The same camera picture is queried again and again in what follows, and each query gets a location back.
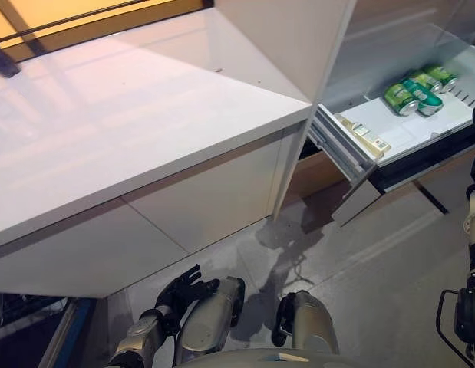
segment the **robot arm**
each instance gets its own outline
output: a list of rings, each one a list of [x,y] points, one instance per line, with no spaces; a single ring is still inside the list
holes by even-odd
[[[175,336],[180,331],[181,319],[189,305],[219,287],[217,279],[195,283],[201,277],[199,270],[200,266],[195,265],[167,285],[157,298],[155,308],[144,311],[138,322],[128,329],[106,367],[152,367],[153,356],[167,336]]]
[[[437,312],[437,331],[444,342],[470,367],[475,367],[475,158],[471,169],[474,183],[467,188],[470,211],[464,222],[464,230],[470,236],[469,257],[470,272],[467,275],[467,286],[457,291],[445,290],[440,296]],[[440,315],[446,293],[457,294],[457,304],[454,317],[454,332],[461,341],[467,344],[464,356],[442,333],[440,329]]]

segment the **window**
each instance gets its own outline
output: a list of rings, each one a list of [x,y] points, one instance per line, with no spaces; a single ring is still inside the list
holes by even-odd
[[[208,0],[0,0],[0,48],[23,61],[210,6]]]

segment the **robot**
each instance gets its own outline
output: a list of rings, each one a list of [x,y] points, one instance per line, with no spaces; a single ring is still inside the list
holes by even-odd
[[[445,290],[440,297],[437,331],[449,347],[469,366],[475,367],[475,160],[471,170],[474,184],[467,189],[470,213],[464,223],[470,234],[470,273],[467,287]],[[166,338],[175,341],[173,366],[182,368],[355,368],[358,364],[339,355],[331,316],[325,306],[307,291],[289,293],[281,299],[272,330],[276,348],[222,352],[229,329],[242,312],[246,286],[240,278],[201,281],[199,265],[174,279],[159,295],[154,308],[146,310],[127,332],[106,367],[148,368]],[[457,294],[454,318],[457,336],[467,343],[464,356],[444,336],[440,315],[447,293]],[[181,326],[194,301],[196,306]],[[292,338],[292,348],[284,349]]]
[[[240,278],[203,282],[198,281],[200,277],[200,267],[195,265],[174,279],[157,298],[155,307],[143,312],[128,329],[127,337],[118,344],[107,367],[152,367],[153,355],[168,336],[175,340],[173,366],[184,368],[358,367],[338,355],[329,312],[307,291],[287,294],[276,313],[272,342],[281,347],[291,336],[292,349],[221,352],[229,329],[239,322],[246,286]],[[196,300],[196,306],[181,327],[183,315]]]

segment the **green can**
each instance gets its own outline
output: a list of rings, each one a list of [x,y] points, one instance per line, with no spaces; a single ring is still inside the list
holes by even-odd
[[[444,107],[444,102],[421,84],[409,78],[403,79],[401,83],[419,101],[418,111],[423,115],[429,117]]]
[[[384,98],[399,115],[406,117],[418,108],[418,101],[400,83],[391,85],[384,92]]]
[[[457,76],[447,71],[440,65],[427,65],[423,68],[423,71],[430,77],[435,78],[437,81],[443,84],[443,87],[440,90],[441,93],[448,92],[454,88],[457,82]]]
[[[442,90],[442,83],[423,71],[412,71],[407,77],[416,83],[421,84],[434,94],[439,94]]]

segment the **floor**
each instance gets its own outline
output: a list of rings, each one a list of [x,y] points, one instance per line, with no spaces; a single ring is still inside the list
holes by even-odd
[[[85,353],[86,359],[108,357],[162,288],[199,263],[206,279],[232,275],[246,282],[242,317],[225,350],[270,347],[279,298],[305,289],[329,309],[341,353],[366,367],[463,367],[438,337],[435,314],[440,292],[466,282],[462,222],[469,171],[465,161],[422,181],[447,207],[446,215],[413,185],[385,195],[342,228],[329,214],[344,184],[295,202],[276,222],[257,222],[109,297],[101,304],[107,345]],[[442,319],[452,340],[454,302],[447,301]],[[170,366],[172,347],[168,340],[154,367]]]

